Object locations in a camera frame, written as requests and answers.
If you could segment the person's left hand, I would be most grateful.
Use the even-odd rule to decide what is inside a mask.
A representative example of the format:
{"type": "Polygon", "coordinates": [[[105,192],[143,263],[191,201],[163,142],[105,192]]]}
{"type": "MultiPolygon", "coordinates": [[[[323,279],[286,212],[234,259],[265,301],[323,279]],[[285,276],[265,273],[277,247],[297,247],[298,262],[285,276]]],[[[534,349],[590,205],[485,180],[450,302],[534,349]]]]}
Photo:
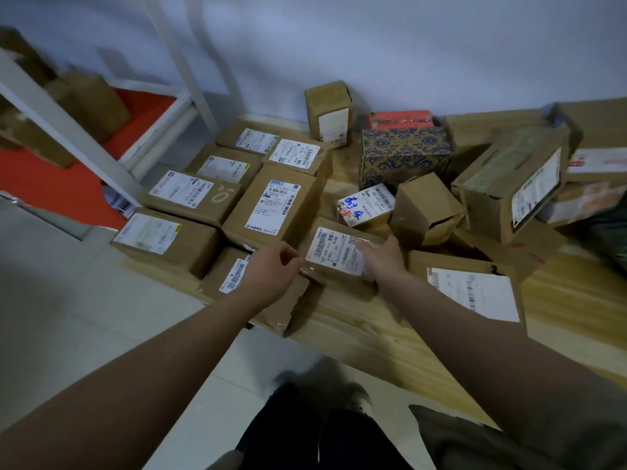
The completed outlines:
{"type": "Polygon", "coordinates": [[[277,302],[295,280],[280,276],[280,256],[300,256],[296,249],[285,241],[265,246],[251,255],[236,294],[245,302],[261,311],[277,302]]]}

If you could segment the person's right hand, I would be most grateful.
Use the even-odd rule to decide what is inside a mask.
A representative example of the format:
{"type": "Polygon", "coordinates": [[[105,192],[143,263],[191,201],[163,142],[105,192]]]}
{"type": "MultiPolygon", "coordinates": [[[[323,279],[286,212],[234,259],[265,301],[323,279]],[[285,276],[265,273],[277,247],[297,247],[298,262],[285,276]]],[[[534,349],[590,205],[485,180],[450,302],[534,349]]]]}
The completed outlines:
{"type": "Polygon", "coordinates": [[[379,245],[378,254],[377,259],[364,259],[365,269],[378,285],[381,294],[384,294],[409,274],[396,236],[388,236],[385,242],[379,245]]]}

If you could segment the small labelled cardboard box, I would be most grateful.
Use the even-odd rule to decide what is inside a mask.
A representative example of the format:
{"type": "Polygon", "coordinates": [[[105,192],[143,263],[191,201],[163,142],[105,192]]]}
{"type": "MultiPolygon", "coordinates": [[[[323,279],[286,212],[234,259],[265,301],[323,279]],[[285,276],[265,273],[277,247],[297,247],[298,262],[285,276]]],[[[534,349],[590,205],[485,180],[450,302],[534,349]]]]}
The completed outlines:
{"type": "Polygon", "coordinates": [[[374,246],[384,243],[378,236],[316,217],[298,249],[303,260],[300,273],[354,299],[372,300],[377,286],[366,271],[362,253],[356,249],[357,239],[374,246]]]}

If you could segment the person's right forearm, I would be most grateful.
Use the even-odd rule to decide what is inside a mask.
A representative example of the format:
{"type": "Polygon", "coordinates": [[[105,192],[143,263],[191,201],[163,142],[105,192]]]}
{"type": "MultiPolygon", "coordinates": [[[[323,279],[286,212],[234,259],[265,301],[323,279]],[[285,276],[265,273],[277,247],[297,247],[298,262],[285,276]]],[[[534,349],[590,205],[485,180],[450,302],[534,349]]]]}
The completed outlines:
{"type": "Polygon", "coordinates": [[[565,470],[627,470],[627,390],[408,275],[383,297],[499,431],[565,470]]]}

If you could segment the person's left forearm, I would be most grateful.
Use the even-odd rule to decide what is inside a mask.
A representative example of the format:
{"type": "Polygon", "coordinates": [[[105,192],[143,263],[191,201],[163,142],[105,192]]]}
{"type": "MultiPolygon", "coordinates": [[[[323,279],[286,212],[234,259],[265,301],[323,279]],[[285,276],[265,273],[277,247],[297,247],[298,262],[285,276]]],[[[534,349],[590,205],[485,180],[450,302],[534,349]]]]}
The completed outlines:
{"type": "Polygon", "coordinates": [[[268,297],[240,286],[0,433],[0,470],[142,470],[268,297]]]}

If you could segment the white packet with blue writing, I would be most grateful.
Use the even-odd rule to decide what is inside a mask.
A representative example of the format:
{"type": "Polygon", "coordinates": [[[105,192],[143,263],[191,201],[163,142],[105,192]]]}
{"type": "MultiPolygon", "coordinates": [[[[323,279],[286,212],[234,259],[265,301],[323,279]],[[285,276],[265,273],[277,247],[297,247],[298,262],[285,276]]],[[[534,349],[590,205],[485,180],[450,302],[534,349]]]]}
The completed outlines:
{"type": "Polygon", "coordinates": [[[365,230],[387,224],[396,198],[385,184],[363,189],[337,201],[337,218],[348,227],[365,230]]]}

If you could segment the pile of brown cardboard parcels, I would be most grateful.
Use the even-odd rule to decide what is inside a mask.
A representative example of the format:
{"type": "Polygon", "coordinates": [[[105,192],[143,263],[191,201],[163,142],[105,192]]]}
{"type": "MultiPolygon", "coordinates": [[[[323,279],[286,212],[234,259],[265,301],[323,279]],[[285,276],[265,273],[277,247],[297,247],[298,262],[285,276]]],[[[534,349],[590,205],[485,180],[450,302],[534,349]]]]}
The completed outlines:
{"type": "MultiPolygon", "coordinates": [[[[246,190],[225,196],[230,183],[165,173],[151,190],[156,209],[139,209],[111,245],[175,288],[205,303],[234,291],[259,247],[285,241],[298,249],[306,238],[324,177],[266,165],[246,190]],[[218,187],[223,187],[220,194],[218,187]]],[[[565,243],[554,229],[535,221],[524,241],[497,243],[495,259],[474,259],[406,247],[409,271],[480,315],[523,325],[519,286],[565,243]]],[[[311,279],[301,273],[277,304],[256,319],[279,335],[290,331],[311,279]]]]}

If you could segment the low wooden platform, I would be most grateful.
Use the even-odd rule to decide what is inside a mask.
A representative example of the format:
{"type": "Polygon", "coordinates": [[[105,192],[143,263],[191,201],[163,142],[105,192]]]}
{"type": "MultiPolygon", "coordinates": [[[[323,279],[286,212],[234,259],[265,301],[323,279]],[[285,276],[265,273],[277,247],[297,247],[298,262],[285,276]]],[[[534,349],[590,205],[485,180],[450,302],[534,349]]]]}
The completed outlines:
{"type": "MultiPolygon", "coordinates": [[[[627,390],[627,277],[569,242],[519,286],[531,339],[627,390]]],[[[313,286],[290,338],[465,417],[496,425],[379,299],[313,286]]]]}

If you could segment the blue patterned box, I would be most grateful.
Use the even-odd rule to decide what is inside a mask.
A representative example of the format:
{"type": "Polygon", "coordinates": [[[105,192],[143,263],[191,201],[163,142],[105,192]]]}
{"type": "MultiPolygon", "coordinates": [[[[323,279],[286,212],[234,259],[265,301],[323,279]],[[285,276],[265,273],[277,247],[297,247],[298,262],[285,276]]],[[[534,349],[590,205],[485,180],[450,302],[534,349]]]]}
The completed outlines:
{"type": "Polygon", "coordinates": [[[452,158],[452,145],[441,127],[364,129],[359,187],[383,183],[388,189],[396,189],[413,177],[429,173],[441,177],[452,158]]]}

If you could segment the red box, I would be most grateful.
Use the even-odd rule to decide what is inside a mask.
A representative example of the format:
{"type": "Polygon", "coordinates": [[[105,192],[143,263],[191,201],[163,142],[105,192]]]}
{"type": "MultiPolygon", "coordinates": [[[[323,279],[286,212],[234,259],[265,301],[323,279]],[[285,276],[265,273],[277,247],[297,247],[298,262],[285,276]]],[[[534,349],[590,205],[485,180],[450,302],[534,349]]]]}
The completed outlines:
{"type": "Polygon", "coordinates": [[[366,129],[390,130],[434,126],[429,110],[378,111],[369,114],[366,129]]]}

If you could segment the person's shoe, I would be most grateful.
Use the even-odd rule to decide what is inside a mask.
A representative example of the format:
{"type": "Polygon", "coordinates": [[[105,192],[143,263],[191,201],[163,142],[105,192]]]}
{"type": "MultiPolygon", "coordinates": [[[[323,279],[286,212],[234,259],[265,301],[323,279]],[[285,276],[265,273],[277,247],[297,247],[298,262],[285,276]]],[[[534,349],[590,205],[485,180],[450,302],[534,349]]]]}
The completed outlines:
{"type": "Polygon", "coordinates": [[[373,417],[371,397],[362,385],[357,382],[347,384],[343,410],[373,417]]]}

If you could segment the person's dark trousers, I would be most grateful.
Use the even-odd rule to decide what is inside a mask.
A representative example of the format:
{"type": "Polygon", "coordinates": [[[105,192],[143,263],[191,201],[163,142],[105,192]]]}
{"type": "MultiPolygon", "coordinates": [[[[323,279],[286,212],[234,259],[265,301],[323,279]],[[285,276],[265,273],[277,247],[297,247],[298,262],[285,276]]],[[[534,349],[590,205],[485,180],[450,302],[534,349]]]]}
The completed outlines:
{"type": "Polygon", "coordinates": [[[280,384],[240,438],[237,470],[413,470],[373,418],[343,406],[323,420],[294,382],[280,384]]]}

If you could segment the red shelf board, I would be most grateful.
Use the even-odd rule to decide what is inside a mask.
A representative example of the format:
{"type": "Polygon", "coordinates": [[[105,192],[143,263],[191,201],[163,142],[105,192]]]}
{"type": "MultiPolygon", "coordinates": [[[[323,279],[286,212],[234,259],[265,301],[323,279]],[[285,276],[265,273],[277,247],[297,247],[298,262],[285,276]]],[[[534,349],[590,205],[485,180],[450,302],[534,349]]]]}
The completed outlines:
{"type": "MultiPolygon", "coordinates": [[[[115,89],[132,120],[100,145],[118,160],[173,104],[176,96],[115,89]]],[[[80,162],[63,169],[25,149],[0,148],[0,191],[26,204],[89,226],[120,229],[127,222],[105,199],[100,178],[80,162]]]]}

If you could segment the brown carton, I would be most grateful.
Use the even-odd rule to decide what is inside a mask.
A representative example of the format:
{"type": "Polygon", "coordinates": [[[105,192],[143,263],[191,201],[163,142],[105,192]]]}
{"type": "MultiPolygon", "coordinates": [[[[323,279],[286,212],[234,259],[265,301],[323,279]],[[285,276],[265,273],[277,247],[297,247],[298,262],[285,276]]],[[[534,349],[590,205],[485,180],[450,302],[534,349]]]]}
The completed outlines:
{"type": "MultiPolygon", "coordinates": [[[[56,72],[17,29],[0,25],[0,49],[54,99],[69,96],[67,84],[58,80],[56,72]]],[[[75,162],[65,147],[0,94],[0,148],[15,151],[18,147],[60,168],[69,168],[75,162]]]]}
{"type": "Polygon", "coordinates": [[[132,121],[132,114],[112,86],[96,74],[77,70],[61,74],[77,105],[75,119],[101,143],[132,121]]]}

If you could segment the white metal shelf rack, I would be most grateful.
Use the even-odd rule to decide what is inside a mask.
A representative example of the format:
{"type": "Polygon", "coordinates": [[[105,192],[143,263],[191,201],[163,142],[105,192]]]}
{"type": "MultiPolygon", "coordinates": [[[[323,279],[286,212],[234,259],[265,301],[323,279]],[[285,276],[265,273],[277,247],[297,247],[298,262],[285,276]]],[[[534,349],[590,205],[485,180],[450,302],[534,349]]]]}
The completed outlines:
{"type": "MultiPolygon", "coordinates": [[[[181,110],[185,113],[195,110],[204,121],[208,132],[215,136],[219,133],[219,125],[179,46],[160,0],[141,1],[146,15],[166,45],[184,81],[183,97],[188,97],[194,104],[193,108],[181,110]]],[[[0,51],[0,94],[129,203],[135,206],[141,204],[144,187],[137,175],[139,177],[145,175],[162,153],[150,158],[148,147],[132,147],[119,162],[114,160],[4,51],[0,51]]]]}

